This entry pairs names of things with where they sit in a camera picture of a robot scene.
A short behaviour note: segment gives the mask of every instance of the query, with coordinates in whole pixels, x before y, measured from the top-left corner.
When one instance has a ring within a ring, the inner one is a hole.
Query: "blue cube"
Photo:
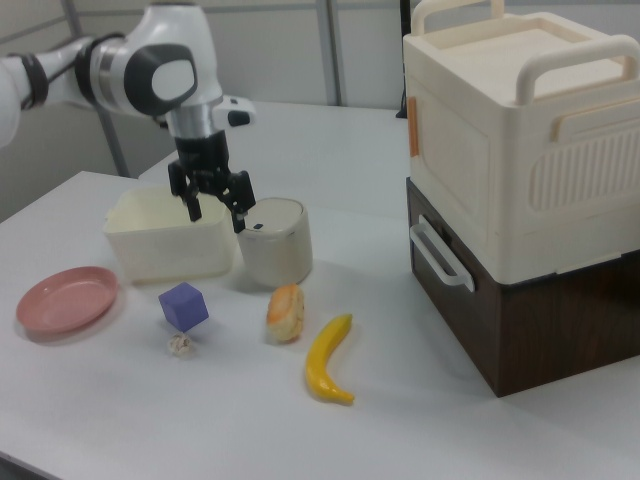
[[[202,293],[181,283],[158,297],[167,321],[181,332],[186,332],[209,318]]]

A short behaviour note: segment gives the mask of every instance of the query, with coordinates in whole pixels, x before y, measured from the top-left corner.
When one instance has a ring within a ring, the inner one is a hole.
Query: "white cup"
[[[238,243],[249,275],[258,283],[280,287],[298,283],[311,271],[313,253],[309,215],[300,202],[260,200],[245,217]]]

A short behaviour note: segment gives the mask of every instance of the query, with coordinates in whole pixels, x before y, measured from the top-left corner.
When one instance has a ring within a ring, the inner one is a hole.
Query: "bread roll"
[[[296,285],[279,287],[271,295],[267,311],[267,329],[280,342],[293,340],[302,331],[304,293]]]

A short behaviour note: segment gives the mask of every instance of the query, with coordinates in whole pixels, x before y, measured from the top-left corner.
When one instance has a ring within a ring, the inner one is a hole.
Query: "pink plate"
[[[32,332],[66,332],[97,319],[117,293],[118,280],[111,270],[72,268],[31,288],[18,303],[16,315]]]

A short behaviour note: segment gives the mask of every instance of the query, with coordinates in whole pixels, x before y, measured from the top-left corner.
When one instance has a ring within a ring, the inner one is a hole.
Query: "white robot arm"
[[[239,233],[255,199],[247,172],[229,171],[225,129],[253,122],[255,110],[223,95],[216,70],[206,17],[190,3],[150,5],[126,37],[82,37],[47,53],[0,58],[0,148],[22,110],[53,103],[165,116],[179,155],[169,166],[173,194],[193,221],[201,216],[197,194],[217,196]]]

